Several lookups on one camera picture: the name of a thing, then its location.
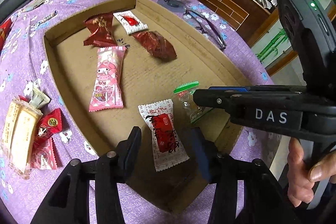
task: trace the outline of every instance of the cardboard box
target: cardboard box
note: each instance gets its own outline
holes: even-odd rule
[[[90,35],[84,20],[108,12],[131,10],[149,30],[160,32],[174,46],[177,59],[162,62],[153,58],[114,19],[115,39],[131,47],[121,75],[123,109],[88,112],[97,69],[97,48],[83,46]],[[73,15],[49,29],[44,37],[49,66],[64,104],[75,123],[98,155],[112,150],[127,139],[133,126],[142,129],[142,146],[128,185],[155,206],[166,211],[183,211],[204,189],[207,182],[198,172],[190,141],[183,128],[190,126],[173,90],[198,80],[201,88],[211,85],[249,85],[244,75],[209,40],[182,19],[151,0],[110,0]],[[138,105],[171,98],[174,126],[190,159],[167,170],[156,172],[151,131],[139,114]],[[230,152],[241,127],[232,125],[223,110],[213,110],[195,126],[220,150]]]

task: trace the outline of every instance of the my melody wrapper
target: my melody wrapper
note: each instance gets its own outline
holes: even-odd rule
[[[113,15],[125,28],[127,34],[148,29],[147,24],[143,24],[131,11],[114,13]]]
[[[119,86],[126,47],[98,49],[98,68],[89,112],[124,107]]]
[[[152,147],[156,171],[162,171],[189,159],[173,125],[173,101],[164,100],[138,106],[152,131]]]

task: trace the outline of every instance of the table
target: table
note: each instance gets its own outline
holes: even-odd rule
[[[97,159],[97,155],[85,141],[70,114],[66,111],[62,98],[55,87],[46,61],[43,35],[48,28],[63,19],[103,1],[107,0],[46,0],[43,5],[31,12],[22,13],[22,10],[19,10],[11,17],[13,20],[12,29],[0,55],[1,128],[4,125],[11,99],[17,95],[29,97],[33,86],[40,87],[51,98],[45,113],[58,107],[61,108],[64,117],[63,123],[66,125],[64,131],[53,136],[56,153],[62,163],[62,166],[57,170],[33,169],[30,179],[23,180],[7,166],[8,160],[0,151],[0,179],[3,186],[0,186],[0,196],[19,224],[31,222],[44,196],[71,159],[79,158],[82,161]],[[272,84],[265,69],[250,48],[224,20],[197,0],[181,1],[201,12],[220,30],[227,43],[227,48],[223,53],[252,84]],[[43,23],[36,30],[31,30],[37,21],[55,10],[58,12],[57,16]],[[195,22],[189,17],[183,14],[177,15],[189,24],[195,25]],[[204,35],[216,43],[211,36]],[[231,156],[246,161],[259,157],[270,166],[279,140],[280,138],[275,134],[243,128]],[[118,190],[126,223],[207,223],[215,185],[208,185],[180,215],[172,215],[156,208],[127,185],[118,184]],[[94,191],[95,184],[90,183],[90,223],[96,223]],[[240,210],[243,204],[242,184],[239,185],[239,193],[238,209]]]

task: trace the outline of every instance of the red packet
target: red packet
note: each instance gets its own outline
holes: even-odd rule
[[[138,32],[132,36],[154,57],[164,61],[172,61],[177,57],[173,45],[157,31]]]
[[[90,17],[84,23],[91,35],[84,40],[84,46],[110,47],[116,45],[111,35],[113,13]]]
[[[34,147],[39,147],[53,134],[62,131],[61,109],[57,108],[48,115],[43,116],[37,124],[37,135],[34,140]]]
[[[98,49],[98,65],[89,112],[124,107],[119,86],[126,47]]]
[[[30,159],[31,168],[41,170],[56,170],[57,163],[54,154],[53,138],[49,138],[44,145],[33,147]]]
[[[189,159],[173,124],[173,101],[164,100],[138,106],[152,131],[152,147],[156,171],[162,171]]]

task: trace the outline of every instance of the human hand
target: human hand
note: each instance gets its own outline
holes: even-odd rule
[[[336,151],[329,153],[310,170],[307,170],[299,140],[291,138],[288,148],[288,198],[295,207],[298,207],[302,201],[311,202],[314,197],[312,188],[315,182],[331,177],[330,182],[336,183]]]

